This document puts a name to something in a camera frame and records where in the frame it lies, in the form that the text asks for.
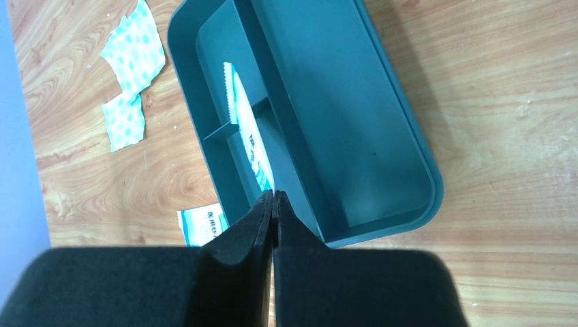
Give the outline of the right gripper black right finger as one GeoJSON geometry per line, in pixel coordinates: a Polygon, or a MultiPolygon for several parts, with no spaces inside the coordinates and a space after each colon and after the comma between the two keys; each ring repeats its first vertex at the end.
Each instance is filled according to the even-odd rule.
{"type": "Polygon", "coordinates": [[[466,326],[453,278],[435,254],[332,249],[276,192],[273,220],[278,326],[466,326]]]}

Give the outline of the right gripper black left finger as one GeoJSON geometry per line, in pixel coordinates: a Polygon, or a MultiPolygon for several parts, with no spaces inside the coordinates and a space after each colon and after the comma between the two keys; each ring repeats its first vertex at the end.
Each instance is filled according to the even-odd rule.
{"type": "Polygon", "coordinates": [[[266,326],[273,194],[202,247],[62,247],[26,268],[2,326],[266,326]]]}

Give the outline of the teal white sachet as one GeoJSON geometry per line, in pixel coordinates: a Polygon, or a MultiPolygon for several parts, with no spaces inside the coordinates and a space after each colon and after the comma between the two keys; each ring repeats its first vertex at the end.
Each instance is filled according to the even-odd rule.
{"type": "Polygon", "coordinates": [[[275,191],[271,164],[239,73],[230,62],[223,62],[223,69],[230,122],[239,127],[241,143],[260,190],[275,191]]]}
{"type": "Polygon", "coordinates": [[[179,211],[177,220],[188,247],[201,247],[230,226],[219,203],[179,211]]]}

